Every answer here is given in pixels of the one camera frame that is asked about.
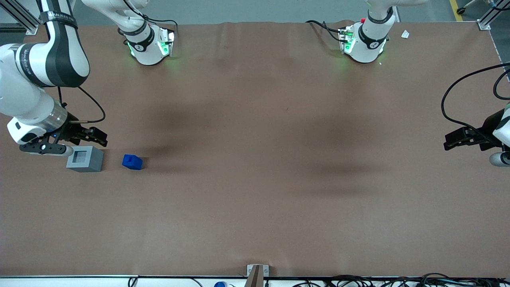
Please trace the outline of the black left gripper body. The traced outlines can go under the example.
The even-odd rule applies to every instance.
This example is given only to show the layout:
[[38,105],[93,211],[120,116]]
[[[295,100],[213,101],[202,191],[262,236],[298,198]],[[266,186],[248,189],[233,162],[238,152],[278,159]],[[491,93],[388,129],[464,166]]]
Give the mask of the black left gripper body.
[[493,136],[493,132],[496,127],[499,125],[502,116],[504,114],[504,109],[499,110],[498,112],[492,114],[487,117],[483,122],[483,125],[478,129],[480,134],[474,136],[474,145],[478,145],[481,151],[486,151],[492,148],[501,148],[502,151],[505,151],[505,145],[501,140],[498,140]]

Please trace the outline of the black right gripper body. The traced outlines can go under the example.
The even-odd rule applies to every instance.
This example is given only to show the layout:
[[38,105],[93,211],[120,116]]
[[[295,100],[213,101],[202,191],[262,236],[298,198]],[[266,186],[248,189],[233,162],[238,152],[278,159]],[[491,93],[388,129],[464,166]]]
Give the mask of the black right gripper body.
[[86,134],[84,133],[84,128],[76,121],[78,121],[78,118],[71,113],[67,113],[67,118],[63,125],[56,129],[56,143],[67,141],[72,144],[79,144],[80,141],[85,140]]

